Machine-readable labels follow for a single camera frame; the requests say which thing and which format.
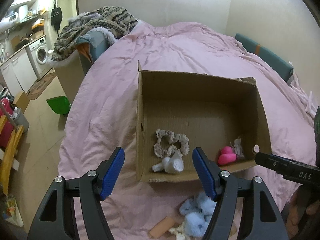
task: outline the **pink bed sheet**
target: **pink bed sheet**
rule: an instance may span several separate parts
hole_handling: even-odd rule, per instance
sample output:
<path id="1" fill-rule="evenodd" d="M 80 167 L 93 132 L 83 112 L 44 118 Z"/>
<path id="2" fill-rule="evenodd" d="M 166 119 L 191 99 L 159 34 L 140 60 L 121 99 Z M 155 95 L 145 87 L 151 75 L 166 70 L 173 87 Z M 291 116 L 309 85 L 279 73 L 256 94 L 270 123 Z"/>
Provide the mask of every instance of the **pink bed sheet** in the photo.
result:
<path id="1" fill-rule="evenodd" d="M 234 38 L 199 23 L 153 27 L 141 22 L 104 52 L 85 76 L 60 148 L 59 174 L 66 179 L 97 168 L 116 146 L 124 148 L 125 163 L 113 193 L 101 203 L 116 240 L 149 239 L 148 231 L 156 223 L 166 216 L 178 216 L 181 203 L 202 189 L 199 181 L 136 181 L 138 60 L 146 70 L 254 77 L 268 120 L 272 153 L 314 164 L 312 118 L 293 90 L 264 61 L 246 52 Z M 298 186 L 263 167 L 249 169 L 243 176 L 262 177 L 279 209 Z M 79 234 L 86 239 L 78 201 L 75 206 Z"/>

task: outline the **metal screw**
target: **metal screw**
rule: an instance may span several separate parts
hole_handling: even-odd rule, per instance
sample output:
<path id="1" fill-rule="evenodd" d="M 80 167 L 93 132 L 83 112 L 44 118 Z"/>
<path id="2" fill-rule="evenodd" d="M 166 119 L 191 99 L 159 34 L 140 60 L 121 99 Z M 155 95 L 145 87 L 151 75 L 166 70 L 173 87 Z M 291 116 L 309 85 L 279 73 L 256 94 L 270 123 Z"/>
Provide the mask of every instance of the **metal screw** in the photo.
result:
<path id="1" fill-rule="evenodd" d="M 62 181 L 62 177 L 61 176 L 58 176 L 54 179 L 55 182 L 61 182 Z"/>
<path id="2" fill-rule="evenodd" d="M 230 176 L 230 172 L 229 171 L 221 171 L 221 176 L 229 177 Z"/>
<path id="3" fill-rule="evenodd" d="M 258 183 L 261 183 L 262 182 L 262 179 L 260 177 L 255 177 L 254 178 L 254 181 L 255 182 L 258 182 Z"/>
<path id="4" fill-rule="evenodd" d="M 260 151 L 259 145 L 256 144 L 256 145 L 253 147 L 253 151 L 254 151 L 255 153 L 258 153 L 258 152 Z"/>
<path id="5" fill-rule="evenodd" d="M 87 174 L 89 177 L 93 177 L 93 176 L 96 176 L 97 172 L 96 171 L 89 171 Z"/>

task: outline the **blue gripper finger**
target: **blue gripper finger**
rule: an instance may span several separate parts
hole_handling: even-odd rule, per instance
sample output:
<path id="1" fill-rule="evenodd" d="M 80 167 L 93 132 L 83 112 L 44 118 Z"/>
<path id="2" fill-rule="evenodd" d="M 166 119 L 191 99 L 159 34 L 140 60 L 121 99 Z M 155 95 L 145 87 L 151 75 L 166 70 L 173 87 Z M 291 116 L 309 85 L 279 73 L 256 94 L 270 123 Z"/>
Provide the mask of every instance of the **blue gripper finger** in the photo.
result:
<path id="1" fill-rule="evenodd" d="M 217 193 L 215 191 L 214 179 L 197 148 L 192 152 L 192 161 L 204 188 L 205 194 L 212 200 L 215 200 Z"/>
<path id="2" fill-rule="evenodd" d="M 111 161 L 112 163 L 110 164 L 108 171 L 103 177 L 102 190 L 100 192 L 100 197 L 103 200 L 111 195 L 116 184 L 116 181 L 124 164 L 124 150 L 119 147 L 118 152 L 115 154 L 115 156 L 111 156 L 109 161 Z"/>

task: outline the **light blue fluffy toy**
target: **light blue fluffy toy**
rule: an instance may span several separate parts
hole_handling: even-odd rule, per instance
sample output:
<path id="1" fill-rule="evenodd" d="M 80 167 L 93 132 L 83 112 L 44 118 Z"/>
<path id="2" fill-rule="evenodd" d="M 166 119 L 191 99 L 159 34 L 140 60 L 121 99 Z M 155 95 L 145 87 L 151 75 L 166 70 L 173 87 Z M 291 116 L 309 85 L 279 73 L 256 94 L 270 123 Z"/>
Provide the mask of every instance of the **light blue fluffy toy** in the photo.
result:
<path id="1" fill-rule="evenodd" d="M 194 237 L 204 236 L 215 207 L 216 203 L 204 192 L 200 192 L 196 199 L 186 200 L 179 209 L 180 214 L 185 216 L 185 233 Z"/>

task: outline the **washing machine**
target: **washing machine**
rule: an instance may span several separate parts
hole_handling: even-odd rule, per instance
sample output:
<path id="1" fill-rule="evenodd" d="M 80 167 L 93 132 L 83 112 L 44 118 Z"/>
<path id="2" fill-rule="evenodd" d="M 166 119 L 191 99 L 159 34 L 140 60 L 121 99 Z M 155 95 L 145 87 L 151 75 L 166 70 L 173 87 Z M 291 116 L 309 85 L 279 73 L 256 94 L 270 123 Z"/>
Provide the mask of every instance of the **washing machine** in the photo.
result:
<path id="1" fill-rule="evenodd" d="M 47 63 L 49 56 L 45 37 L 31 43 L 26 51 L 37 79 L 40 80 L 51 68 Z"/>

